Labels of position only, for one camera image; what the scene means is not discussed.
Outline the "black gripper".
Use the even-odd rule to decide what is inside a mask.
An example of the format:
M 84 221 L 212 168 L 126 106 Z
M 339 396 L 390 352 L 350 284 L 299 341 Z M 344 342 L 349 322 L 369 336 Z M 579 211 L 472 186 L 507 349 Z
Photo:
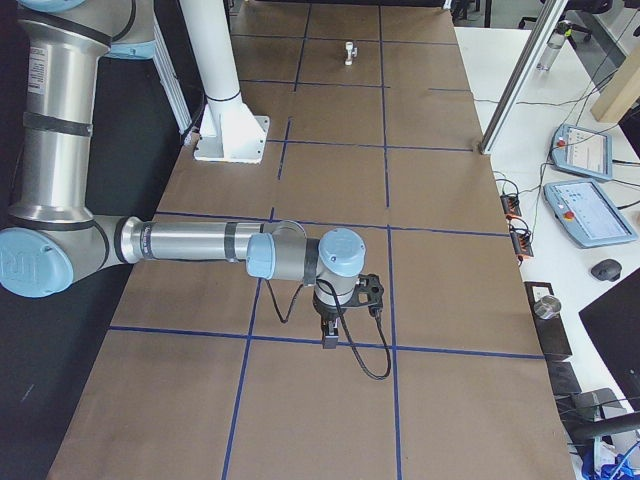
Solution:
M 333 300 L 329 304 L 320 300 L 317 295 L 313 296 L 313 306 L 320 315 L 322 329 L 322 348 L 335 349 L 339 342 L 339 325 L 342 308 L 338 308 Z

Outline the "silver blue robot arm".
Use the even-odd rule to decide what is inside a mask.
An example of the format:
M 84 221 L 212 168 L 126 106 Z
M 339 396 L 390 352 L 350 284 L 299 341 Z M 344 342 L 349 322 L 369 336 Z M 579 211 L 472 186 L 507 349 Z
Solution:
M 242 262 L 250 276 L 312 287 L 322 344 L 335 347 L 346 309 L 372 285 L 354 231 L 315 239 L 291 221 L 144 222 L 86 207 L 98 62 L 154 55 L 153 3 L 22 1 L 18 21 L 30 39 L 25 145 L 20 198 L 1 233 L 2 286 L 40 298 L 113 265 Z

